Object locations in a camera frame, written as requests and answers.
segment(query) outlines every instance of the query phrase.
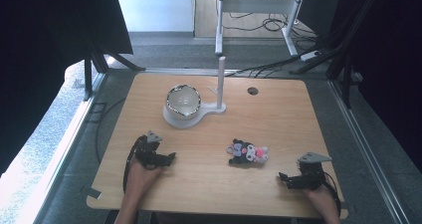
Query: black curtain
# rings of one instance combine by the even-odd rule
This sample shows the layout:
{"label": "black curtain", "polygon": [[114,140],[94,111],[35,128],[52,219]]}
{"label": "black curtain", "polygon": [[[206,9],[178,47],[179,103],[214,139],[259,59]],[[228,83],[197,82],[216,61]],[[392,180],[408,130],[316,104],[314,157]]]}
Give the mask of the black curtain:
{"label": "black curtain", "polygon": [[359,90],[422,170],[422,0],[376,0],[350,50]]}
{"label": "black curtain", "polygon": [[0,0],[0,173],[48,110],[66,68],[99,47],[132,54],[118,0]]}

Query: stuffed toy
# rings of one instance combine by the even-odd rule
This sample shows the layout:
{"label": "stuffed toy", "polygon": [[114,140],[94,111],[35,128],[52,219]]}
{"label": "stuffed toy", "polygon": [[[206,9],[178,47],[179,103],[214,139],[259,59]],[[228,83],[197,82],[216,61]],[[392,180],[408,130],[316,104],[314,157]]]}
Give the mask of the stuffed toy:
{"label": "stuffed toy", "polygon": [[233,154],[233,158],[229,159],[230,164],[244,163],[265,163],[268,160],[268,148],[257,147],[250,142],[233,139],[233,144],[227,147],[227,152]]}

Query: white desk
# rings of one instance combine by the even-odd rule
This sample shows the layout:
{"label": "white desk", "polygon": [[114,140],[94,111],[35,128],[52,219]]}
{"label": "white desk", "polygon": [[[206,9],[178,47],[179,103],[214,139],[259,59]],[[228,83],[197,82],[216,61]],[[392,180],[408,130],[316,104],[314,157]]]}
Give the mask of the white desk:
{"label": "white desk", "polygon": [[[195,87],[204,102],[215,101],[208,89],[217,86],[214,77],[141,74],[134,79],[93,183],[102,195],[98,199],[89,196],[90,207],[119,208],[125,159],[136,139],[151,129],[163,138],[157,152],[176,152],[176,158],[147,192],[140,209],[318,217],[301,192],[288,189],[278,177],[279,171],[288,176],[300,174],[297,159],[307,151],[328,155],[303,82],[227,78],[226,112],[178,129],[164,120],[162,108],[167,92],[183,83]],[[258,94],[249,95],[250,87],[258,89]],[[232,155],[226,148],[233,138],[267,146],[267,163],[261,167],[229,165]],[[332,164],[322,165],[336,181]]]}
{"label": "white desk", "polygon": [[282,29],[286,44],[292,57],[297,56],[295,44],[291,38],[293,24],[298,16],[302,0],[218,0],[218,20],[215,35],[215,54],[223,54],[223,13],[275,13],[290,14],[289,23]]}

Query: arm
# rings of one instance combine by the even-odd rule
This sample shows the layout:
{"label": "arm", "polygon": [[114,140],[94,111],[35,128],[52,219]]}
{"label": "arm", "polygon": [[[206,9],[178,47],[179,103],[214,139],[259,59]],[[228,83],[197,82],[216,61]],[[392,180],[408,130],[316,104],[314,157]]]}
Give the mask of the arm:
{"label": "arm", "polygon": [[303,190],[303,193],[322,216],[326,224],[340,223],[334,199],[324,185],[321,185],[316,190]]}
{"label": "arm", "polygon": [[149,189],[161,170],[162,167],[147,170],[136,158],[131,160],[126,192],[121,200],[120,211],[114,223],[131,224],[134,222],[137,206],[143,194]]}

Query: bowl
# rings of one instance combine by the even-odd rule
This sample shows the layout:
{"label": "bowl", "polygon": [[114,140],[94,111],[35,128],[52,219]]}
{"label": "bowl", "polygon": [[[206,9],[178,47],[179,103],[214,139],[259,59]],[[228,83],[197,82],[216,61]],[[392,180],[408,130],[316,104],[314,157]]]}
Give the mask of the bowl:
{"label": "bowl", "polygon": [[198,115],[201,97],[195,88],[178,85],[168,92],[165,107],[174,118],[191,119]]}

